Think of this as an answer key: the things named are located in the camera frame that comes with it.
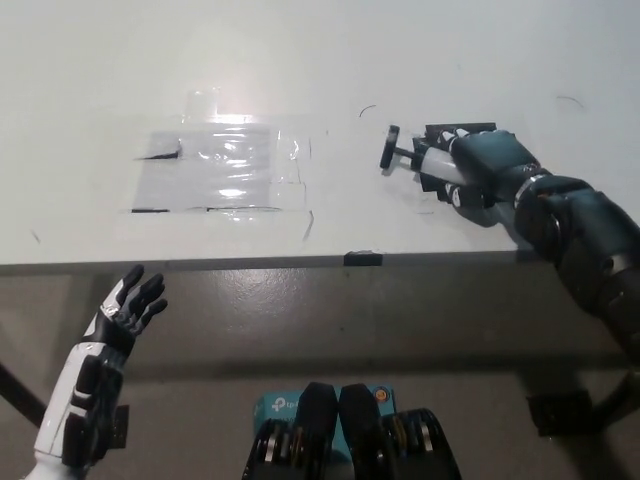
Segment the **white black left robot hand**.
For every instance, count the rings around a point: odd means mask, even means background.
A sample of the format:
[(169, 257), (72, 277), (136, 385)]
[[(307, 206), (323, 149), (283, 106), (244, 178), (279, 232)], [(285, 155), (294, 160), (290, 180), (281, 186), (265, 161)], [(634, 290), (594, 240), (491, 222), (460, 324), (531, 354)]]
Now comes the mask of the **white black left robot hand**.
[(72, 346), (45, 410), (29, 479), (84, 479), (112, 446), (124, 367), (168, 301), (164, 276), (136, 265), (97, 308)]

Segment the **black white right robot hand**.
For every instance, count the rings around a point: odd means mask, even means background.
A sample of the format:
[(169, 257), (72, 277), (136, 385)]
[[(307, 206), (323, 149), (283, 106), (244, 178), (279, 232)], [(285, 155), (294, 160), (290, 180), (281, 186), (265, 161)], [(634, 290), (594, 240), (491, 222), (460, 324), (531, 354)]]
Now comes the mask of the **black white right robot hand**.
[(463, 212), (486, 210), (497, 203), (511, 206), (546, 170), (516, 136), (506, 130), (470, 133), (443, 130), (437, 147), (447, 151), (464, 182), (449, 182), (449, 202)]

